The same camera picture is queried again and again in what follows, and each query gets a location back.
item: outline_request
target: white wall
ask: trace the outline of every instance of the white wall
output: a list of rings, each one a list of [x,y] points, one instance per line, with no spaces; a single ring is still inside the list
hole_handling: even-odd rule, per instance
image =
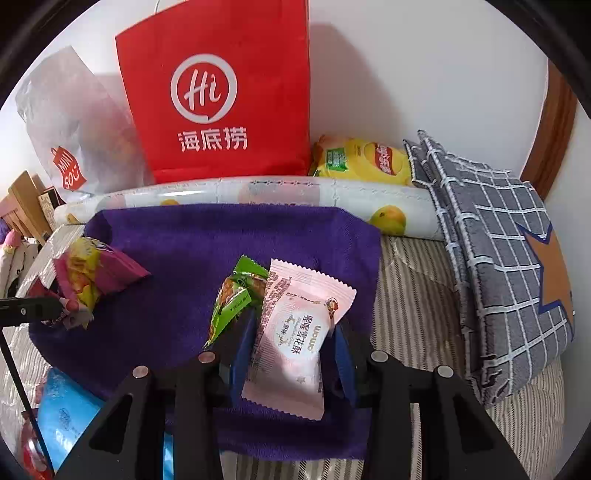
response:
[[[114,36],[154,4],[101,0],[32,67],[71,44],[124,98],[113,76]],[[522,168],[538,125],[546,59],[487,2],[310,0],[310,22],[312,140],[329,132],[400,145],[423,128],[458,154]],[[0,109],[0,145],[0,196],[24,169],[48,184],[14,92]]]
[[[591,420],[591,120],[579,105],[564,162],[546,199],[569,271],[575,310],[574,342],[562,355],[566,423],[559,466]]]

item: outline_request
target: gray plaid pillow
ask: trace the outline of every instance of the gray plaid pillow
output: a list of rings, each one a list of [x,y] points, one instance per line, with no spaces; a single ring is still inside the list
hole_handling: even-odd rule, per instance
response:
[[[464,298],[460,295],[467,360],[470,357],[466,370],[489,406],[531,381],[572,340],[570,297],[563,295],[562,302],[540,299],[544,266],[534,247],[544,247],[556,236],[528,182],[510,171],[457,157],[423,131],[419,140],[420,147],[410,147],[415,159],[424,157],[419,162],[423,174],[416,174],[415,181],[427,187],[428,179],[436,208],[448,211],[442,228],[445,221],[462,250],[467,277],[459,268],[457,283],[459,291],[467,290]],[[416,169],[417,161],[411,161]],[[449,239],[453,245],[452,234]],[[457,261],[453,248],[448,253]],[[468,310],[475,312],[473,323]]]
[[[448,207],[449,202],[437,187],[437,180],[429,167],[426,152],[419,145],[409,140],[404,140],[403,144],[410,161],[413,183],[418,187],[427,189],[435,204],[437,218],[439,219],[443,239],[446,244],[446,251],[449,255],[456,280],[454,289],[460,307],[458,312],[460,316],[460,331],[465,344],[466,378],[471,381],[477,398],[481,398],[480,386],[476,379],[482,368],[482,362],[480,361],[480,341],[476,325],[473,294],[460,238],[453,226],[453,217]]]

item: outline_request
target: metal screw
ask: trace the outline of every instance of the metal screw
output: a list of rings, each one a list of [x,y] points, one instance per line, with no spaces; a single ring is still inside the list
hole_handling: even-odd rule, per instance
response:
[[[140,366],[134,368],[132,375],[135,378],[144,378],[146,375],[148,375],[148,372],[149,372],[148,367],[140,365]]]
[[[203,364],[210,364],[216,359],[216,354],[213,352],[201,352],[197,358]]]
[[[388,358],[389,355],[386,352],[383,352],[382,350],[374,350],[373,352],[371,352],[371,360],[373,360],[374,362],[383,364],[385,361],[388,360]]]
[[[437,373],[443,378],[451,378],[453,377],[453,368],[447,365],[439,365],[437,367]]]

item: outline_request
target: blue gripper pad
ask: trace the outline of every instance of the blue gripper pad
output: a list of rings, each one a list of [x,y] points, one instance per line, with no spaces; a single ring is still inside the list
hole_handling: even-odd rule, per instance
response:
[[[240,344],[236,352],[236,358],[230,366],[230,399],[232,404],[236,404],[242,394],[242,387],[246,380],[246,373],[248,372],[248,363],[251,359],[252,345],[255,342],[256,335],[256,312],[255,309],[249,309],[249,313],[240,317],[239,322],[248,322]]]
[[[351,405],[355,406],[357,403],[355,366],[353,365],[353,359],[349,352],[347,339],[340,325],[335,327],[335,361],[345,397]]]

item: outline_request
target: mattress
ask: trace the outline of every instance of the mattress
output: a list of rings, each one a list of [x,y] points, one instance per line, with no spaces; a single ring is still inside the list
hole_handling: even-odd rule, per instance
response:
[[[62,226],[40,252],[27,277],[39,274],[49,285],[55,273],[50,259],[63,252],[83,232],[83,226]],[[444,244],[436,241],[382,237],[378,289],[374,304],[373,345],[405,365],[432,370],[450,365],[463,371],[453,274]],[[18,295],[27,289],[23,285]],[[48,365],[21,326],[4,329],[30,399]],[[20,434],[22,404],[3,360],[0,360],[0,422],[7,445],[14,452]],[[553,478],[564,424],[564,390],[560,359],[533,382],[488,410],[515,451],[530,478]],[[419,409],[413,406],[411,479],[421,478]],[[238,480],[349,480],[359,479],[360,460],[326,459],[311,462],[269,462],[236,456]]]

